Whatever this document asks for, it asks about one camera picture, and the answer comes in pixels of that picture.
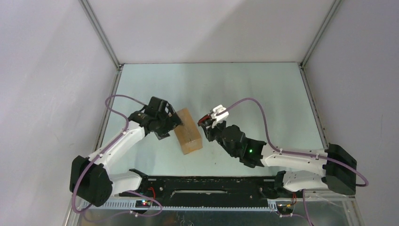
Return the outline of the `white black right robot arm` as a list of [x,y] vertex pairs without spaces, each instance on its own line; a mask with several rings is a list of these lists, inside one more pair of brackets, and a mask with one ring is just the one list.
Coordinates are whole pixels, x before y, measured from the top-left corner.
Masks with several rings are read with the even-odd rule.
[[325,188],[343,195],[356,193],[357,161],[341,146],[328,149],[276,151],[270,143],[246,137],[237,125],[212,119],[198,122],[209,142],[216,141],[231,157],[247,167],[285,167],[275,176],[274,192],[285,197],[291,192]]

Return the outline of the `red black utility knife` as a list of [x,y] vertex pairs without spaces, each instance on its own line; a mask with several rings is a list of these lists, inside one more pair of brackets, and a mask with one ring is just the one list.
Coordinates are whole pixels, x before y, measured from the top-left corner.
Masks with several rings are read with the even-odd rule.
[[212,118],[211,114],[208,113],[205,116],[203,116],[199,121],[198,121],[198,126],[209,126],[212,125],[214,119]]

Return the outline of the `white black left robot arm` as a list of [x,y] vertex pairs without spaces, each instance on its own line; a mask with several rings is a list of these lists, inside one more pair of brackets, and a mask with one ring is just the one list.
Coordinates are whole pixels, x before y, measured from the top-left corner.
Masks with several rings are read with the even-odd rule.
[[138,103],[142,108],[129,116],[115,112],[123,117],[125,124],[110,142],[88,157],[79,155],[72,161],[69,189],[73,203],[79,197],[90,205],[100,207],[110,197],[129,190],[137,196],[147,194],[149,184],[141,175],[131,170],[112,174],[111,169],[127,151],[150,133],[162,140],[183,122],[172,105],[164,99],[151,97],[148,104]]

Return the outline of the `brown cardboard express box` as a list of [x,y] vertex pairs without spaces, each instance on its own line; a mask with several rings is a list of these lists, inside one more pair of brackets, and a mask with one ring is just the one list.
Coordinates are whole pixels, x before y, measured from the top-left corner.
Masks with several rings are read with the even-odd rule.
[[196,122],[193,120],[188,108],[183,108],[177,112],[182,121],[175,129],[175,135],[180,144],[184,155],[202,149],[202,137]]

